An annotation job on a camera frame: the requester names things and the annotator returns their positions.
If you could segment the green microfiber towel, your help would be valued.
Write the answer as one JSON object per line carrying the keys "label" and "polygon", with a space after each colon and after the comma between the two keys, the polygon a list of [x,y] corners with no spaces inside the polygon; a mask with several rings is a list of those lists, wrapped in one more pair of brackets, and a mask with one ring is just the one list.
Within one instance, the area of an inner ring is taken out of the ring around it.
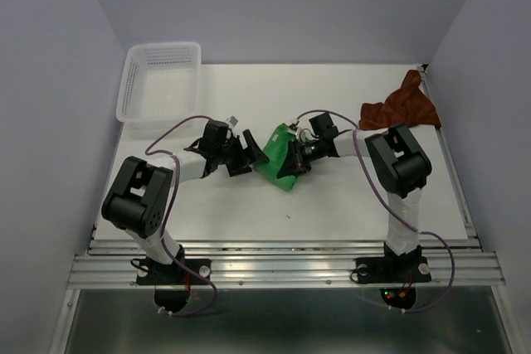
{"label": "green microfiber towel", "polygon": [[292,140],[295,140],[295,131],[288,124],[278,125],[262,149],[262,152],[269,158],[269,162],[256,163],[253,166],[254,170],[269,183],[285,192],[290,192],[298,180],[296,176],[277,177],[288,153],[288,143]]}

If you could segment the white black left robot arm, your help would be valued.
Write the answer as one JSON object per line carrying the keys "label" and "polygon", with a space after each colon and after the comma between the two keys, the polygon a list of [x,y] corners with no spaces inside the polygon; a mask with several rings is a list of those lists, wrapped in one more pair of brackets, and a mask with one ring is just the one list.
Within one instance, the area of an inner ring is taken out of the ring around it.
{"label": "white black left robot arm", "polygon": [[102,217],[131,236],[168,283],[184,275],[183,248],[166,231],[178,186],[208,177],[220,166],[234,177],[269,162],[248,129],[239,136],[228,122],[204,119],[202,136],[178,153],[156,149],[158,138],[144,152],[156,159],[127,157],[101,207]]}

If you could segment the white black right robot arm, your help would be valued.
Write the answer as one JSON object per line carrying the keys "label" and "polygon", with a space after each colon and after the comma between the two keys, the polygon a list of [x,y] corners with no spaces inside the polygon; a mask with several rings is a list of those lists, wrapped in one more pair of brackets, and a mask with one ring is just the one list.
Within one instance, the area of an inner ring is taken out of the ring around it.
{"label": "white black right robot arm", "polygon": [[383,273],[401,279],[412,269],[408,255],[420,245],[418,236],[421,190],[432,172],[431,161],[405,124],[384,130],[339,131],[333,114],[322,112],[309,120],[314,138],[299,135],[287,144],[287,153],[276,176],[299,176],[321,158],[355,156],[369,186],[387,210],[388,228],[382,258]]}

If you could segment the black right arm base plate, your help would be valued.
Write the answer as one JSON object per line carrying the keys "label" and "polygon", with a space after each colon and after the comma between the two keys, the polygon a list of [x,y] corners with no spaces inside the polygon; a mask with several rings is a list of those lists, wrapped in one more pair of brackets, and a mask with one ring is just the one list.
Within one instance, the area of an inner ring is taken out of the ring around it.
{"label": "black right arm base plate", "polygon": [[391,286],[405,282],[417,284],[431,282],[431,272],[426,257],[416,253],[401,256],[385,254],[358,257],[354,263],[350,279],[356,284]]}

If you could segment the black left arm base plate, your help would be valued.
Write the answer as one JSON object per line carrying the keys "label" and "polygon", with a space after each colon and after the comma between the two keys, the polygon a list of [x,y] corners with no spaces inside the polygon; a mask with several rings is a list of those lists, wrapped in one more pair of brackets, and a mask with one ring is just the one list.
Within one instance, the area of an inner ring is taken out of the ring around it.
{"label": "black left arm base plate", "polygon": [[137,271],[136,284],[139,286],[207,285],[175,263],[159,264],[149,258],[133,258],[129,263]]}

